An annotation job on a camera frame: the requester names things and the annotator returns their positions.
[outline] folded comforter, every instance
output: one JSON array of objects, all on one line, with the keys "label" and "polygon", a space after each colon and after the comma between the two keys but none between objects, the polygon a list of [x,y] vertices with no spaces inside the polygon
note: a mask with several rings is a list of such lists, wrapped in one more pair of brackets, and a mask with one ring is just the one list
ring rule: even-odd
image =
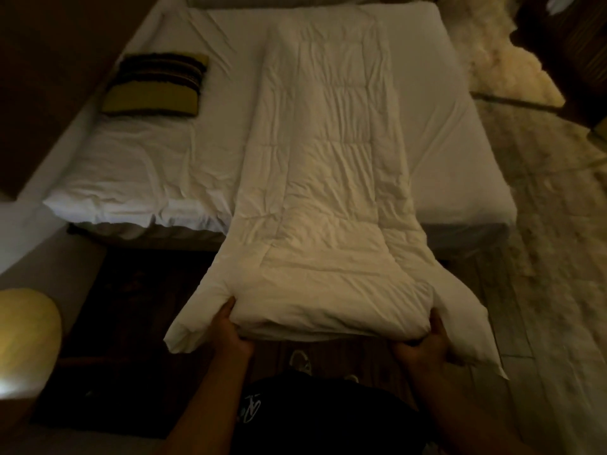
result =
[{"label": "folded comforter", "polygon": [[194,350],[231,295],[241,333],[270,340],[411,340],[435,306],[462,359],[499,367],[487,311],[426,246],[387,38],[357,8],[271,33],[236,212],[169,350]]}]

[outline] striped pillow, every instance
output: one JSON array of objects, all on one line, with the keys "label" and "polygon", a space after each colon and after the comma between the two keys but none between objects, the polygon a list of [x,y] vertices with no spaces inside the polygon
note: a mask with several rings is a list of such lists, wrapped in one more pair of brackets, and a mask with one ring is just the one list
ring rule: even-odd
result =
[{"label": "striped pillow", "polygon": [[103,99],[108,115],[196,116],[209,58],[165,52],[127,56]]}]

